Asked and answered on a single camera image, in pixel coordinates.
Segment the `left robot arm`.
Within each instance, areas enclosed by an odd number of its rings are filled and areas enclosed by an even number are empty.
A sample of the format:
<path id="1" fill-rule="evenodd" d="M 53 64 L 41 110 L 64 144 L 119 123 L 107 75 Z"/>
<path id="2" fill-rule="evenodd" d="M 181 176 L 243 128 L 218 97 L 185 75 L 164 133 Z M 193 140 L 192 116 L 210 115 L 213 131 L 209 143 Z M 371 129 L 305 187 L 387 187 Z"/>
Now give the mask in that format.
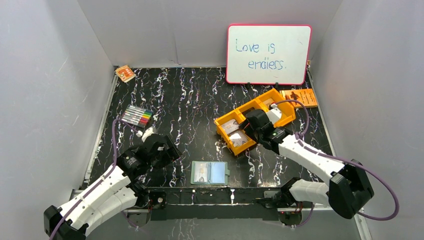
<path id="1" fill-rule="evenodd" d="M 142 137 L 95 182 L 59 207 L 49 206 L 43 213 L 44 231 L 51 240 L 84 240 L 102 223 L 122 211 L 151 206 L 150 190 L 140 176 L 162 169 L 178 160 L 182 153 L 169 136 L 151 133 Z"/>

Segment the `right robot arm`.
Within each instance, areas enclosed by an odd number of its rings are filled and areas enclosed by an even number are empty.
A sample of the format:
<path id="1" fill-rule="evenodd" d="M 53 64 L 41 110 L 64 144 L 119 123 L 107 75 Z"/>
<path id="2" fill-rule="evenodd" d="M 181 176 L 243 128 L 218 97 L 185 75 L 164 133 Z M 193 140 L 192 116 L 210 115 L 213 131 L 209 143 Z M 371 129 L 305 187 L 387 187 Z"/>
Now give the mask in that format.
<path id="1" fill-rule="evenodd" d="M 293 177 L 273 196 L 259 200 L 263 205 L 295 207 L 301 202 L 330 206 L 339 216 L 351 219 L 374 196 L 367 173 L 361 163 L 344 163 L 304 143 L 286 129 L 275 127 L 275 112 L 254 109 L 245 115 L 240 128 L 255 143 L 275 154 L 295 161 L 321 181 Z"/>

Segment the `green card holder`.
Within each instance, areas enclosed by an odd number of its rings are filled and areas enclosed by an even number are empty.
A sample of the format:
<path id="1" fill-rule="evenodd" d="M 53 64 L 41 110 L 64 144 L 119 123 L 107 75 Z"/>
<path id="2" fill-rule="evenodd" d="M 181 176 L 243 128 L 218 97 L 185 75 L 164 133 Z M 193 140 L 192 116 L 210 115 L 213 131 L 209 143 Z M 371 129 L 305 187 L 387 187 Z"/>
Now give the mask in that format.
<path id="1" fill-rule="evenodd" d="M 203 183 L 194 182 L 194 165 L 195 163 L 207 163 L 208 164 L 208 181 Z M 191 163 L 191 178 L 190 183 L 192 185 L 217 185 L 227 186 L 230 176 L 230 170 L 228 163 L 225 161 L 192 161 Z"/>

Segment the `orange divided bin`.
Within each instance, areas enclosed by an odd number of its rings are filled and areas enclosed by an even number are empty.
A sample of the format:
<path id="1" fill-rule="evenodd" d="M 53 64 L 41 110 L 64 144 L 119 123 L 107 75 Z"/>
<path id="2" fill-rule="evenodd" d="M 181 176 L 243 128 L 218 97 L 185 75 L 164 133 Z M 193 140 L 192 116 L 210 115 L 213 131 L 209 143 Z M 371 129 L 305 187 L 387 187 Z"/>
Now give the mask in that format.
<path id="1" fill-rule="evenodd" d="M 296 119 L 293 104 L 277 90 L 269 90 L 247 103 L 217 118 L 217 133 L 235 155 L 256 144 L 278 152 L 278 140 L 291 132 L 285 126 Z"/>

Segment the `white cards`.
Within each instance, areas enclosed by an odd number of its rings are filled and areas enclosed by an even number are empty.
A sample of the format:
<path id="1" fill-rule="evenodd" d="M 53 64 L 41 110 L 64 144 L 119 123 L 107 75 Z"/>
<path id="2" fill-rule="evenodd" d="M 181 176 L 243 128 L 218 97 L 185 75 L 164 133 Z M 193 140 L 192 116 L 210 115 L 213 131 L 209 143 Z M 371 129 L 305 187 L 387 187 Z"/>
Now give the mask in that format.
<path id="1" fill-rule="evenodd" d="M 240 129 L 235 119 L 225 122 L 221 127 L 234 147 L 241 147 L 248 142 L 248 136 Z"/>

